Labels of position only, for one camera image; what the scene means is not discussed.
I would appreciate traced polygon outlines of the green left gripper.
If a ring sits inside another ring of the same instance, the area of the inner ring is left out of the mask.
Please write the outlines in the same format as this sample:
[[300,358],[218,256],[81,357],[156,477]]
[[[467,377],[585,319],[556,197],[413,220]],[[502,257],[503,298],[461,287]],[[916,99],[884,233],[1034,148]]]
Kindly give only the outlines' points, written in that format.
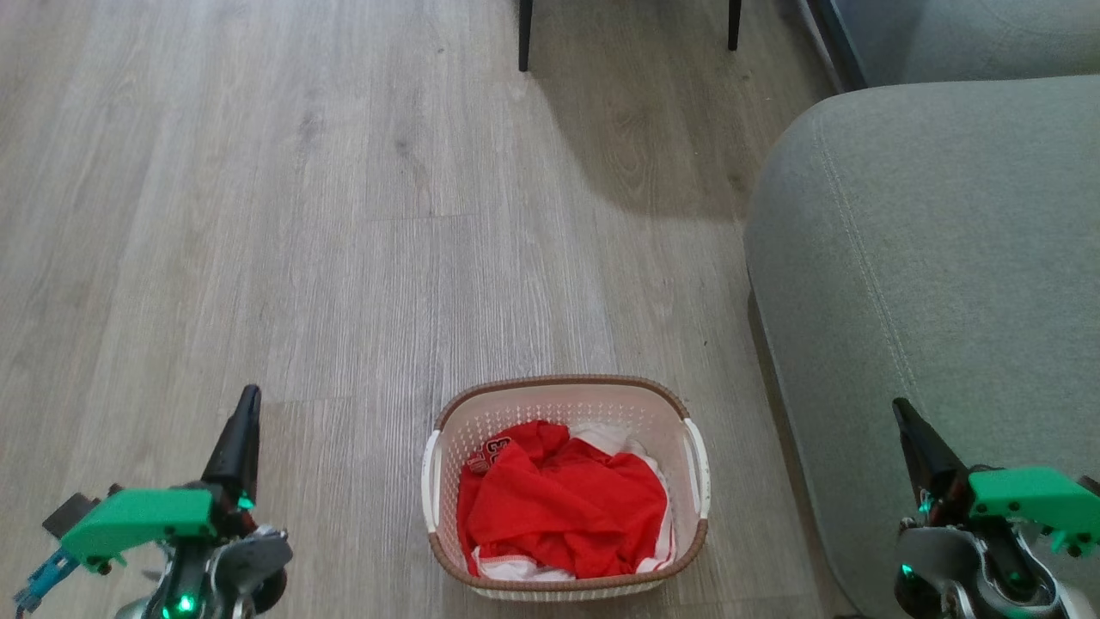
[[119,489],[58,540],[59,548],[97,572],[110,561],[125,563],[124,552],[148,543],[217,538],[226,493],[242,510],[254,509],[258,499],[260,410],[262,390],[256,384],[245,385],[201,475],[204,483],[222,489]]

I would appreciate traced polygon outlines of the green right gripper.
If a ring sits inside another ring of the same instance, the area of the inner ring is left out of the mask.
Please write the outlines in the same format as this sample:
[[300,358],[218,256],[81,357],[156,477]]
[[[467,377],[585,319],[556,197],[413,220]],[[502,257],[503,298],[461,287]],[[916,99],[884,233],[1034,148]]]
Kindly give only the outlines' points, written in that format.
[[1005,518],[1038,526],[1053,554],[1081,557],[1100,544],[1100,493],[1058,469],[1001,468],[970,473],[915,407],[892,401],[913,498],[923,518]]

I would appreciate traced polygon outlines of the white brown-rimmed laundry basket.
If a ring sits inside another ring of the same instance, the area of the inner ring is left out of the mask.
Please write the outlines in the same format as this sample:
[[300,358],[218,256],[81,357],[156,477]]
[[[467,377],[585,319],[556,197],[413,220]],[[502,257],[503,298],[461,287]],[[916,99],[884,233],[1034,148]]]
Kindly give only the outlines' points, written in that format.
[[[622,428],[656,458],[668,483],[673,553],[653,573],[615,579],[481,579],[465,567],[457,529],[460,467],[480,443],[527,420]],[[503,603],[590,603],[649,592],[673,579],[705,545],[711,504],[710,462],[688,408],[663,385],[618,375],[558,375],[484,383],[453,397],[424,449],[420,479],[430,549],[452,579]]]

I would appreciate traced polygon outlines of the grey-green fabric sofa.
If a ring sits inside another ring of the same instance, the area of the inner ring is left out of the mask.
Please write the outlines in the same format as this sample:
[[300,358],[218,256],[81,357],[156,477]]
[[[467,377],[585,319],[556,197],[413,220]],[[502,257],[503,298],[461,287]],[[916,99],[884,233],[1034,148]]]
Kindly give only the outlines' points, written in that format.
[[1100,75],[834,95],[745,234],[824,554],[873,619],[914,510],[891,404],[967,465],[1100,480]]

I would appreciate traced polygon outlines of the grey-green sofa section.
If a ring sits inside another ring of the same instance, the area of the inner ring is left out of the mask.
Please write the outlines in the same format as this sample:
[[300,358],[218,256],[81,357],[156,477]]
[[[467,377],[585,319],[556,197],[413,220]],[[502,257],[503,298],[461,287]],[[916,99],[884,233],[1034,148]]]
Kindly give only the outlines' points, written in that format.
[[1100,74],[1100,0],[832,0],[869,86]]

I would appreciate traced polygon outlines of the dark sofa base strip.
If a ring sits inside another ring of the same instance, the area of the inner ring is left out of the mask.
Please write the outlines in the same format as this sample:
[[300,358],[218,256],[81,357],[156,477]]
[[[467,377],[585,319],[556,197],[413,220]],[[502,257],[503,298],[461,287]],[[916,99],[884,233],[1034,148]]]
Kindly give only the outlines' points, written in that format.
[[837,0],[798,0],[798,4],[837,90],[850,93],[868,88]]

